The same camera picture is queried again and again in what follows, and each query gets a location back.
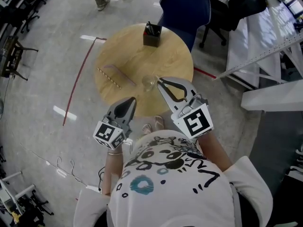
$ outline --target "bracelet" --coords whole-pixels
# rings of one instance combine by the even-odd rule
[[[109,155],[111,156],[119,156],[119,155],[122,155],[123,152],[119,152],[119,153],[115,153],[115,152],[108,152]]]

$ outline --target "blue chair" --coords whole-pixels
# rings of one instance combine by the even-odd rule
[[[210,0],[160,0],[163,14],[159,26],[175,32],[192,50],[197,29],[211,19]]]

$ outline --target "concrete floor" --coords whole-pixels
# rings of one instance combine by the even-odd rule
[[[67,119],[53,110],[66,109],[68,99],[81,63],[92,43],[82,35],[109,38],[119,29],[146,21],[157,23],[162,10],[154,3],[159,0],[112,0],[98,12],[94,0],[48,0],[39,10],[40,19],[30,26],[30,32],[21,37],[26,47],[39,52],[26,52],[19,72],[26,77],[10,80],[0,121],[0,141],[4,146],[7,174],[22,171],[23,175],[11,181],[16,191],[34,183],[37,191],[50,202],[54,216],[45,215],[46,226],[71,227],[77,198],[84,186],[72,176],[63,178],[46,159],[70,172],[74,160],[74,174],[85,184],[98,185],[98,171],[104,166],[107,150],[92,137],[98,120],[107,112],[108,105],[96,90],[93,66],[102,43],[96,42],[87,60],[74,92],[69,112],[76,120]],[[197,48],[203,31],[198,33],[192,51],[197,67],[212,74],[226,67],[227,46],[212,32],[205,48]],[[0,92],[4,97],[7,79],[1,79]],[[212,81],[195,72],[193,84],[208,98],[215,134],[233,160],[248,155],[256,137],[259,113],[248,113],[240,108],[244,88],[229,80]],[[164,115],[169,128],[170,113]],[[144,123],[151,118],[134,118],[131,123],[136,140]],[[129,146],[125,145],[126,158]]]

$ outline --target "sneaker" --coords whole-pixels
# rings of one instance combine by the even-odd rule
[[[106,5],[110,2],[110,0],[104,0],[104,3],[101,5],[98,5],[98,10],[102,11],[103,9],[105,9]]]

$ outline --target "black pen holder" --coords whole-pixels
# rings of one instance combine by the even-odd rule
[[[162,27],[159,25],[150,24],[152,30],[154,31],[154,35],[153,35],[151,33],[151,30],[147,28],[148,25],[149,24],[146,24],[143,33],[143,44],[148,46],[158,47],[160,42]]]

